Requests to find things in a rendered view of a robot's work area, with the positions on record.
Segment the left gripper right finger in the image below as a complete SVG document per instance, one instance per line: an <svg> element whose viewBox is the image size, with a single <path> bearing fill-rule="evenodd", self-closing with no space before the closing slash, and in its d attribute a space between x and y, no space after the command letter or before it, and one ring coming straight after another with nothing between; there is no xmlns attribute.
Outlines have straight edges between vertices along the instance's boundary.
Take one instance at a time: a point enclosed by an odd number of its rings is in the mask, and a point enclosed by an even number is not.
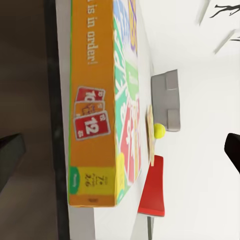
<svg viewBox="0 0 240 240"><path fill-rule="evenodd" d="M235 133L228 133L224 151L240 173L240 135Z"/></svg>

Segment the board game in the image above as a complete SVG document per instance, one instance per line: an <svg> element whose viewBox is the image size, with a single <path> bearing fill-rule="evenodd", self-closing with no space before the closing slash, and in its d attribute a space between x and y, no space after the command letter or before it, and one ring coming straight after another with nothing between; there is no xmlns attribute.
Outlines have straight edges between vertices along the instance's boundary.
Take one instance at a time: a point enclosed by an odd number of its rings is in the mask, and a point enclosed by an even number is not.
<svg viewBox="0 0 240 240"><path fill-rule="evenodd" d="M67 199L117 207L142 172L136 0L71 0Z"/></svg>

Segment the tennis ball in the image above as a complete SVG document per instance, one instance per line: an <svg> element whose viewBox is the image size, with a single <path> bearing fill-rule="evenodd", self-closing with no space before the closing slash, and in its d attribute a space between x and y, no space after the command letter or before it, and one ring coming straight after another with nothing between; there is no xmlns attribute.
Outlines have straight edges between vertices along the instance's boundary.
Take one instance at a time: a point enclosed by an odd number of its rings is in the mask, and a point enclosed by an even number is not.
<svg viewBox="0 0 240 240"><path fill-rule="evenodd" d="M154 138L155 139L163 138L166 133L164 125L159 123L154 124L153 120L153 126L154 126Z"/></svg>

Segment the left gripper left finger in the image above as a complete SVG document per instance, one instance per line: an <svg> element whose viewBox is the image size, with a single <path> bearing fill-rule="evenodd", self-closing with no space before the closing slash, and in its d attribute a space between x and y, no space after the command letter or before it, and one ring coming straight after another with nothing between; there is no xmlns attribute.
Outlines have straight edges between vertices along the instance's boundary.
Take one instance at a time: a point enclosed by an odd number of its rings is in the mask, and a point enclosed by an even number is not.
<svg viewBox="0 0 240 240"><path fill-rule="evenodd" d="M21 133L0 138L0 193L26 152Z"/></svg>

